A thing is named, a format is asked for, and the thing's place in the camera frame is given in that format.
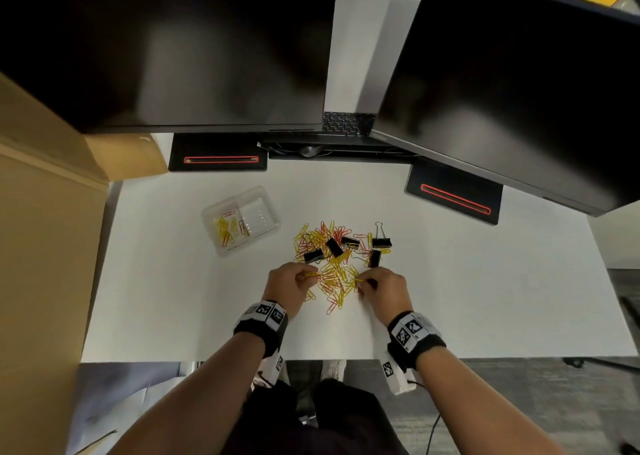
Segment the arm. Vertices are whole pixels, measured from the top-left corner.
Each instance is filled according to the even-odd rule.
[[[413,311],[403,276],[373,268],[358,277],[358,290],[385,327]],[[416,368],[456,446],[465,454],[562,454],[564,451],[514,405],[445,347],[420,354]]]
[[[278,302],[290,319],[318,278],[316,267],[287,263],[269,273],[262,299]],[[220,453],[264,355],[262,338],[238,332],[203,366],[146,412],[109,455]]]

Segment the red light strip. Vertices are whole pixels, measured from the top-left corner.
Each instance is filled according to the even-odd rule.
[[[491,209],[487,206],[476,204],[471,200],[463,199],[462,197],[458,197],[457,195],[453,195],[452,193],[445,192],[444,190],[440,190],[439,188],[432,187],[431,185],[427,185],[423,183],[420,185],[420,190],[422,192],[430,193],[439,197],[440,199],[449,200],[455,204],[461,205],[463,207],[468,207],[476,212],[480,212],[482,214],[490,215]]]
[[[259,156],[185,156],[184,163],[258,163]]]

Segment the computer mouse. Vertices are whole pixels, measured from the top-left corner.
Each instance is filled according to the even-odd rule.
[[[322,145],[305,145],[298,149],[298,153],[305,158],[312,158],[322,151],[324,151],[324,146]]]

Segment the black computer monitor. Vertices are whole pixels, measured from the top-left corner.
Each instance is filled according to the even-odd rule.
[[[2,0],[0,70],[81,131],[320,130],[335,0]]]
[[[421,0],[371,136],[592,215],[640,199],[640,17]]]

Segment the hand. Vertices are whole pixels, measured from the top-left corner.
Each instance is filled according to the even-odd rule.
[[[358,275],[357,279],[364,280],[358,283],[358,292],[371,303],[376,318],[385,327],[388,327],[397,315],[413,311],[404,276],[387,268],[377,267]],[[375,285],[375,281],[371,280],[378,282],[376,288],[371,284]]]
[[[263,300],[276,301],[287,310],[289,320],[293,319],[307,297],[307,290],[314,286],[319,276],[304,277],[304,273],[315,273],[318,268],[304,263],[286,263],[269,271]]]

